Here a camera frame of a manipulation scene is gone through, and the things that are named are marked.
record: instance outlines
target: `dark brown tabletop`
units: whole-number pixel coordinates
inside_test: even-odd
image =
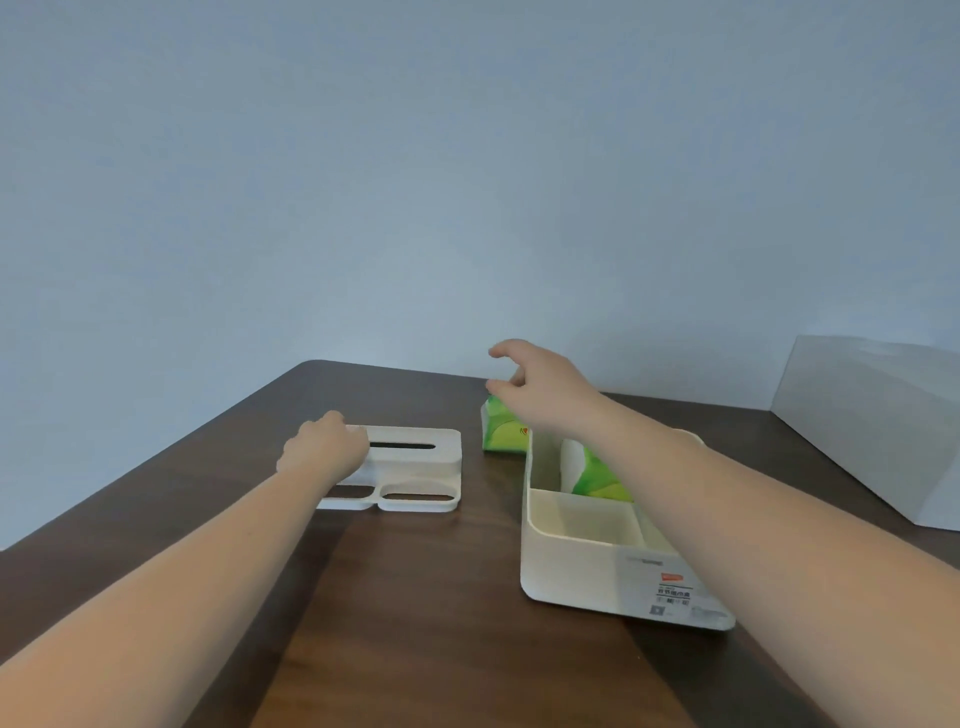
[[[479,379],[300,364],[0,552],[0,661],[269,476],[300,423],[463,434],[449,514],[318,511],[188,725],[830,726],[740,626],[542,604],[519,586],[523,461],[480,449]],[[960,567],[768,412],[619,400]]]

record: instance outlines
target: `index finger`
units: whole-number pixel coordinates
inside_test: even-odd
[[[494,359],[509,356],[521,367],[525,367],[535,355],[537,348],[524,339],[507,339],[490,347],[490,356]]]

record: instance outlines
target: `white tissue box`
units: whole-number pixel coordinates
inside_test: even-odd
[[[913,523],[960,530],[960,354],[799,336],[772,409]]]
[[[560,444],[530,433],[520,586],[533,599],[727,630],[733,615],[633,503],[560,492]]]

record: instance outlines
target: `person's left hand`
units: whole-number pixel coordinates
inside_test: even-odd
[[[360,467],[369,450],[367,430],[345,425],[344,416],[331,410],[316,422],[303,423],[297,436],[287,440],[276,471],[308,468],[337,483]]]

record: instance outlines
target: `bare skin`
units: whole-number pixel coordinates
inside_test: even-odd
[[[268,478],[0,666],[0,725],[178,728],[250,626],[317,503],[370,443],[328,412]]]
[[[518,365],[490,392],[593,449],[839,725],[960,725],[960,571],[603,397],[559,354],[518,339],[490,353]]]

